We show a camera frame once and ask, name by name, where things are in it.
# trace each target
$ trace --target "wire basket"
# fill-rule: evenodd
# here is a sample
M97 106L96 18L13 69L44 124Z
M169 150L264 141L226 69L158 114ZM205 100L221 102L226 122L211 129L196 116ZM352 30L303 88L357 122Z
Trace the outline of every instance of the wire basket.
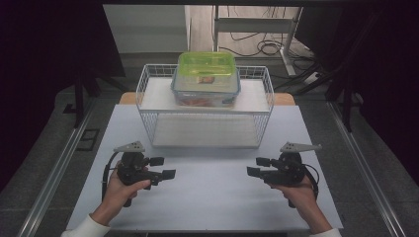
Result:
M237 66L241 92L231 108L176 104L170 84L177 64L146 64L136 105L153 146L257 148L274 106L268 69Z

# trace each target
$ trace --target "hand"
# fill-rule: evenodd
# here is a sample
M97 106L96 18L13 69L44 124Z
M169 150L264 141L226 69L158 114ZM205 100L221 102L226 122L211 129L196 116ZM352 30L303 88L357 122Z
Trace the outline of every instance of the hand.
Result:
M301 183L293 187L269 184L271 188L283 192L296 207L299 215L304 219L312 234L318 234L332 229L323 212L317 205L311 181L305 176Z
M110 177L102 203L90 217L97 223L108 226L109 222L120 213L126 201L129 198L135 198L138 190L142 190L149 185L150 181L145 180L126 186L121 182L117 175L117 170L115 169Z

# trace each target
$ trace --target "black cable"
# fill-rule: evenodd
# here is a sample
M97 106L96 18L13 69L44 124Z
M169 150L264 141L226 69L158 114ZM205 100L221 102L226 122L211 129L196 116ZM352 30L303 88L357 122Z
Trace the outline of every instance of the black cable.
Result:
M266 34L264 36L264 39L262 39L260 42L258 42L257 47L260 51L262 51L265 55L268 56L274 56L276 54L278 54L281 50L281 44L278 44L279 42L276 40L271 40L271 39L265 39L266 38ZM264 51L263 49L265 47L274 47L275 48L275 52L267 52Z
M230 17L230 7L229 7L229 6L227 6L227 17ZM246 39L252 38L252 37L257 36L257 35L259 35L259 34L260 34L260 33L255 33L255 34L253 34L253 35L250 35L250 36L247 36L247 37L244 37L244 38L239 38L239 39L236 39L236 38L233 36L233 33L230 33L230 36L231 36L231 38L232 38L233 40L240 41L240 40L246 40Z
M109 171L111 170L112 162L114 161L115 157L118 155L119 152L115 152L111 158L109 159L108 164L105 166L104 170L104 176L102 179L102 200L105 197L106 189L108 188L108 177L109 177Z
M283 84L281 84L279 86L276 86L274 88L274 91L277 90L278 88L281 88L281 87L291 86L291 85L295 85L295 84L300 83L300 80L305 80L305 77L308 76L308 74L310 72L312 72L313 70L315 70L318 67L319 67L319 63L318 62L314 62L310 67L308 67L305 71L303 71L299 75L294 76L294 77L290 77L289 79L292 79L291 81L288 81L288 82L285 82L285 83L283 83Z
M284 7L283 18L286 16L287 7ZM284 35L281 33L281 45L283 44Z
M293 66L295 68L298 68L301 71L305 71L305 70L308 70L311 67L311 65L308 66L308 67L303 68L303 67L301 67L301 66L299 66L299 65L296 64L297 62L300 62L300 61L313 61L313 59L312 58L304 58L304 57L302 57L302 58L296 58L295 60L293 60Z
M272 16L271 16L271 18L274 18L274 15L275 15L275 9L277 9L278 7L274 7L274 10L272 11Z
M210 10L210 34L212 36L212 42L213 42L213 5Z
M269 17L269 12L271 11L271 7L267 7L266 8L266 11L262 14L262 17L263 16L265 16L265 14L266 14L266 16L268 16Z
M317 179L319 179L318 178L318 172L312 166L305 165L305 164L303 164L303 165L304 165L304 173L308 177L308 179L311 181L312 189L313 189L313 192L314 192L314 197L315 197L315 199L317 199L317 196L318 196L318 180L317 181L314 180L313 175L311 175L311 173L308 171L308 169L305 166L311 167L316 172Z
M280 79L293 79L292 77L289 77L289 76L287 76L287 77L285 77L285 76L278 76L278 75L275 75L275 74L269 74L269 76L270 77L278 77L278 78L280 78Z
M239 56L254 56L254 55L259 54L259 52L261 52L261 51L258 51L258 52L253 53L253 54L247 54L247 55L245 55L245 54L240 54L240 53L238 53L238 52L236 52L236 51L234 51L234 50L232 50L232 49L230 49L230 48L227 48L227 47L221 47L221 46L219 46L218 48L221 48L221 49L224 49L224 50L227 50L227 51L233 52L233 53L235 53L235 54L237 54L237 55L239 55Z
M318 171L310 165L307 165L307 164L302 164L302 165L307 166L307 167L311 168L313 171L315 171L315 173L317 175L317 180L315 181L315 183L318 185L318 182L320 181L320 175L318 174Z

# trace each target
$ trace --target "white table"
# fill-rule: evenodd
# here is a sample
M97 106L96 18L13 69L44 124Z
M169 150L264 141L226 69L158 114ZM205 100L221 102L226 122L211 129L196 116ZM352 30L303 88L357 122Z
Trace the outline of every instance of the white table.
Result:
M258 156L278 158L287 142L311 144L297 106L275 106L258 149L153 148L134 105L116 105L80 198L67 225L74 229L100 203L105 165L115 147L140 140L148 157L163 156L162 167L176 169L174 180L151 191L140 191L132 206L123 208L111 226L139 232L265 232L308 229L277 190L249 177ZM320 174L317 202L331 225L342 228L332 196L313 151L302 161Z

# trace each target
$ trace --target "plastic container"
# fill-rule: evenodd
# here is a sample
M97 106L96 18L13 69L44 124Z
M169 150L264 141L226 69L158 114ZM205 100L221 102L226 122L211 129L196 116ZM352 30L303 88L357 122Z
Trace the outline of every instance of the plastic container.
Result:
M236 71L234 57L228 52L184 52L179 56L181 76L231 76Z
M232 107L240 93L240 76L183 76L175 71L171 89L179 106Z

